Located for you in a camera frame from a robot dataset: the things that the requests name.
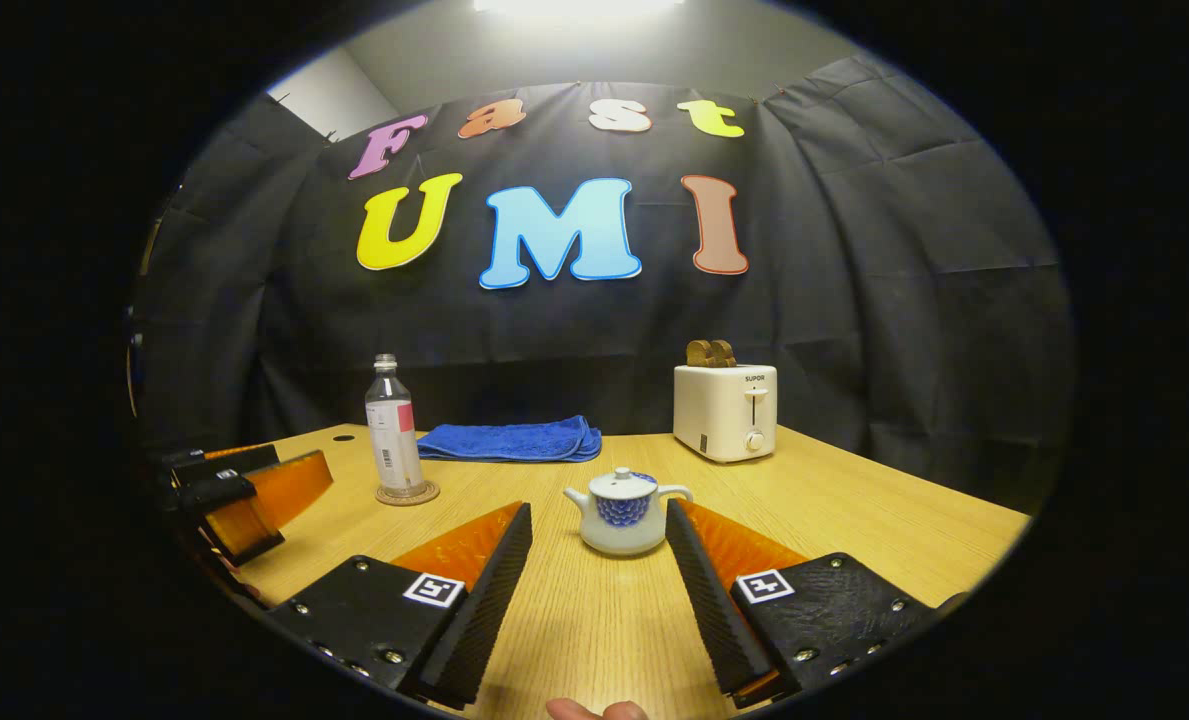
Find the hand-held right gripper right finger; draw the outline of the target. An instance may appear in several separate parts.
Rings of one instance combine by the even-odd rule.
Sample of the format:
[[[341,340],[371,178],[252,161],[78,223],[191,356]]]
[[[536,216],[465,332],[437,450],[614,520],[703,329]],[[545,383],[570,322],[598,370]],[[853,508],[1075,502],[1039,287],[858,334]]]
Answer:
[[[719,691],[735,706],[820,691],[949,615],[847,552],[810,558],[684,498],[666,539]]]

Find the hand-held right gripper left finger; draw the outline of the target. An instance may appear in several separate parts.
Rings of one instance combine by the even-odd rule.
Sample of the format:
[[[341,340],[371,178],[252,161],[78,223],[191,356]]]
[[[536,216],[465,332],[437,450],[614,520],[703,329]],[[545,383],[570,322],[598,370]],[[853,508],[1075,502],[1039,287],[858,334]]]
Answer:
[[[346,558],[266,618],[370,686],[461,710],[531,547],[530,503],[507,503],[397,558]]]

